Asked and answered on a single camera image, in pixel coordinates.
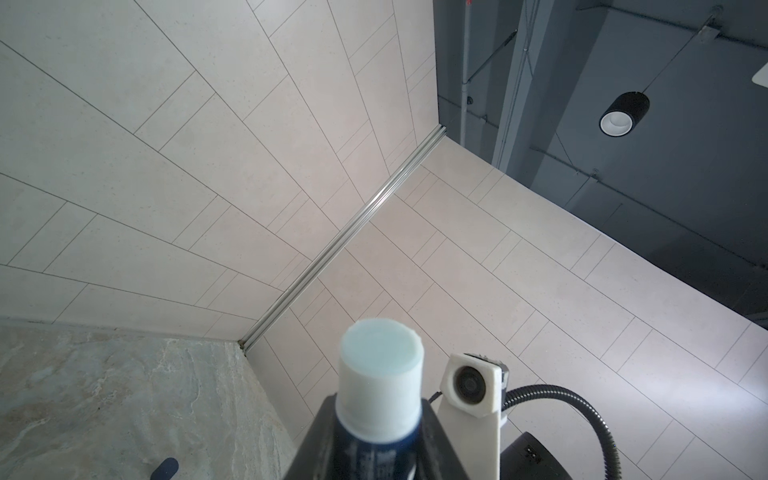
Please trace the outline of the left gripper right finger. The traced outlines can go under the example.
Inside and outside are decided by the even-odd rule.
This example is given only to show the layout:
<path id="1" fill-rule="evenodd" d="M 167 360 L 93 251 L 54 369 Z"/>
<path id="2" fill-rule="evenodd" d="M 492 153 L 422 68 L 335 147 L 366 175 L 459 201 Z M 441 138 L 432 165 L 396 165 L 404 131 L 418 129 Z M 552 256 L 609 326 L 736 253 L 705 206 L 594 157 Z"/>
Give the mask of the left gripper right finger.
<path id="1" fill-rule="evenodd" d="M 469 477 L 428 400 L 421 401 L 418 432 L 418 478 L 468 480 Z"/>

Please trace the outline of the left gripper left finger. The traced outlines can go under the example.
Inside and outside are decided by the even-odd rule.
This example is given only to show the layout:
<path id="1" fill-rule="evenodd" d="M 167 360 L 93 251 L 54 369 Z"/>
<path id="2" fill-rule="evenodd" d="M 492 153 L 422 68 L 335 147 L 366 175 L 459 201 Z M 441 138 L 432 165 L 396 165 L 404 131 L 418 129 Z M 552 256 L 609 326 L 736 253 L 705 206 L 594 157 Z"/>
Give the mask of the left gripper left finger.
<path id="1" fill-rule="evenodd" d="M 336 396 L 330 395 L 321 404 L 284 480 L 332 480 L 338 477 L 334 467 L 335 400 Z"/>

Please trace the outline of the blue white glue stick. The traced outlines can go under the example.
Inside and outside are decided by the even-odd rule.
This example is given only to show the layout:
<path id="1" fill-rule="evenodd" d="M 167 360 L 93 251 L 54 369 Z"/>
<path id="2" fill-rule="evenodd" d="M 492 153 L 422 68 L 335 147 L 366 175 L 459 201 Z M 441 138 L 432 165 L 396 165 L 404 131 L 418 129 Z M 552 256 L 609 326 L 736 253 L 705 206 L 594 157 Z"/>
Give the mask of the blue white glue stick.
<path id="1" fill-rule="evenodd" d="M 334 440 L 340 479 L 414 477 L 423 362 L 420 336 L 395 320 L 359 320 L 343 334 Z"/>

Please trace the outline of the dark blue glue cap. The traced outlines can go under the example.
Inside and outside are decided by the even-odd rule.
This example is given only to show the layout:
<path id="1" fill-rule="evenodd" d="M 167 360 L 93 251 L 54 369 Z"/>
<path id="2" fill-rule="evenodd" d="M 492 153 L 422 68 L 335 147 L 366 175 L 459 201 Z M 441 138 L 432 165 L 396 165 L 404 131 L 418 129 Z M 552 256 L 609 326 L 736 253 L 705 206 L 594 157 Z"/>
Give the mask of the dark blue glue cap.
<path id="1" fill-rule="evenodd" d="M 179 462 L 173 457 L 164 459 L 151 473 L 150 480 L 171 480 L 179 471 Z"/>

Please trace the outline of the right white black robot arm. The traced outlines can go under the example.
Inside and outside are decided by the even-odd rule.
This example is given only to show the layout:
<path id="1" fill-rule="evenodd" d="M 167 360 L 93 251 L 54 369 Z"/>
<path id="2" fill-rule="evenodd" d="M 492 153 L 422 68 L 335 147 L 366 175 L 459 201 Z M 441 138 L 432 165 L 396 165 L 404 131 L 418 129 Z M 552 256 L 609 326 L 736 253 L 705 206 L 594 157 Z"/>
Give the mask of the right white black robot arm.
<path id="1" fill-rule="evenodd" d="M 543 444 L 524 432 L 501 452 L 500 479 L 571 480 L 571 476 Z"/>

